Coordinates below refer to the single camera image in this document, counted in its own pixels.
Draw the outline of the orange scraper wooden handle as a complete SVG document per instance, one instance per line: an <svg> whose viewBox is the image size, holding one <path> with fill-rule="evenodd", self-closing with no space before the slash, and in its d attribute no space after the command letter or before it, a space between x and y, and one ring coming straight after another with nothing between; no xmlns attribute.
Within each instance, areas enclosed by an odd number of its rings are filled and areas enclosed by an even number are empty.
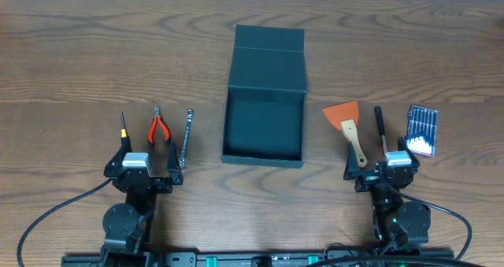
<svg viewBox="0 0 504 267"><path fill-rule="evenodd" d="M334 128L341 131L349 143L352 143L354 152L357 155L358 167L364 168L367 165L367 158L358 140L358 103L356 101L350 101L338 105L327 106L322 109L322 112L328 122Z"/></svg>

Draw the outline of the blue screwdriver bit case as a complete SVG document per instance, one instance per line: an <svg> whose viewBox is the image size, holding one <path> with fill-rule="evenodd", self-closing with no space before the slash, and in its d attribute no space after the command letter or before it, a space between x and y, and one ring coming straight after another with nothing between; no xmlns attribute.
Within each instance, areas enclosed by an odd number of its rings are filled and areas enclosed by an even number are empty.
<svg viewBox="0 0 504 267"><path fill-rule="evenodd" d="M435 155L438 111L412 105L408 112L406 146L414 154L425 157Z"/></svg>

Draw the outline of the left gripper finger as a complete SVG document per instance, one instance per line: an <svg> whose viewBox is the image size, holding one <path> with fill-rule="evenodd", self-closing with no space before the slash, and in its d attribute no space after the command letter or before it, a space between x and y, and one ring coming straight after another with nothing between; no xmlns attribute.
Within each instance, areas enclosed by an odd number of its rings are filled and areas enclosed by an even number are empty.
<svg viewBox="0 0 504 267"><path fill-rule="evenodd" d="M104 168L104 176L119 176L123 171L122 161L127 153L132 152L131 140L121 139L120 149L115 153Z"/></svg>
<svg viewBox="0 0 504 267"><path fill-rule="evenodd" d="M177 155L177 145L174 141L170 143L169 158L166 165L166 170L170 177L181 177L179 158Z"/></svg>

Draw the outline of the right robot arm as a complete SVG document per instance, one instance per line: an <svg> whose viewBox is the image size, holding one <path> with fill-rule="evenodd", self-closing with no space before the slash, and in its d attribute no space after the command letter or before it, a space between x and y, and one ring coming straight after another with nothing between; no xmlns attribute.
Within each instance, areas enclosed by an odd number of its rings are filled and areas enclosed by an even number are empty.
<svg viewBox="0 0 504 267"><path fill-rule="evenodd" d="M399 192L413 182L420 162L402 137L396 153L405 160L398 164L379 161L374 169L363 170L354 146L349 144L343 179L353 180L357 193L370 194L375 237L388 253L419 254L428 242L431 211L419 202L407 202Z"/></svg>

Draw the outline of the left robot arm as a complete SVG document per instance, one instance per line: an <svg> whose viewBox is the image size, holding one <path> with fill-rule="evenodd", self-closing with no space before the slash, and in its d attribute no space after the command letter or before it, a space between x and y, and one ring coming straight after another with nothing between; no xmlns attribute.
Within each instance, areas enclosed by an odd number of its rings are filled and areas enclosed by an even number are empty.
<svg viewBox="0 0 504 267"><path fill-rule="evenodd" d="M106 233L101 248L100 266L164 266L165 256L150 246L156 200L159 194L172 193L183 183L177 145L169 145L166 177L151 175L147 153L132 151L131 140L121 139L120 149L104 168L104 176L126 194L126 199L104 214Z"/></svg>

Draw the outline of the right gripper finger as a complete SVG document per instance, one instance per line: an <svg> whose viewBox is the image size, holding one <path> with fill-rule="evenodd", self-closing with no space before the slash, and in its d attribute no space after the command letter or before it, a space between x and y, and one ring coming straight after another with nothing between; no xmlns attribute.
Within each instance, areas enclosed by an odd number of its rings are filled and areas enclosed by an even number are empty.
<svg viewBox="0 0 504 267"><path fill-rule="evenodd" d="M352 142L348 143L346 167L343 173L344 180L355 180L360 175L357 155Z"/></svg>
<svg viewBox="0 0 504 267"><path fill-rule="evenodd" d="M419 167L420 162L412 153L412 151L407 147L405 139L403 137L398 137L397 144L398 152L400 153L398 165Z"/></svg>

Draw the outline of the small black-handled hammer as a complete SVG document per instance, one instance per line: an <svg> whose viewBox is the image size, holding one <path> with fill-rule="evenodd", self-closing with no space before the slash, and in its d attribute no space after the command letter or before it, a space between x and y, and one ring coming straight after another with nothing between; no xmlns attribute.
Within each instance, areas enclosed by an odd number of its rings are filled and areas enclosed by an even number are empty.
<svg viewBox="0 0 504 267"><path fill-rule="evenodd" d="M374 108L374 112L375 112L375 118L376 118L378 132L379 132L380 139L381 139L382 151L383 151L384 155L386 155L387 154L387 140L386 140L386 132L385 132L385 127L384 127L384 119L383 119L383 113L382 113L381 107L376 106Z"/></svg>

